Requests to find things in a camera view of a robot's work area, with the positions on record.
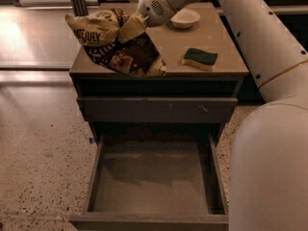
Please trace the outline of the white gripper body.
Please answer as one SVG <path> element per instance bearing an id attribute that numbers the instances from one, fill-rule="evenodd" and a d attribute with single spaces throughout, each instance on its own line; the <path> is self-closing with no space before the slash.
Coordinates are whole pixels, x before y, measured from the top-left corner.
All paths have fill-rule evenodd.
<path id="1" fill-rule="evenodd" d="M 148 27 L 157 27 L 168 22 L 176 11 L 167 0 L 139 0 L 137 15 L 140 16 Z"/>

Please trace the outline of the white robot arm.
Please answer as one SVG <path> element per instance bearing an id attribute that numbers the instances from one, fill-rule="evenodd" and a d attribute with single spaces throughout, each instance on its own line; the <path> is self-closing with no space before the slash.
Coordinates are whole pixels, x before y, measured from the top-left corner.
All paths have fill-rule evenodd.
<path id="1" fill-rule="evenodd" d="M 139 0 L 160 26 L 199 0 Z M 230 157 L 229 231 L 308 231 L 308 55 L 264 0 L 218 0 L 265 105 Z"/>

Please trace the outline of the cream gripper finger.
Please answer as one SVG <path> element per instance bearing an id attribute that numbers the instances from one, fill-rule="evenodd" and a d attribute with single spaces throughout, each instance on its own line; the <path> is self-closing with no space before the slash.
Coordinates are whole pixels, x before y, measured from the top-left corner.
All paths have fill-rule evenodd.
<path id="1" fill-rule="evenodd" d="M 143 34 L 147 27 L 146 20 L 147 17 L 143 17 L 141 14 L 131 15 L 118 31 L 117 40 L 120 43 L 125 43 Z"/>

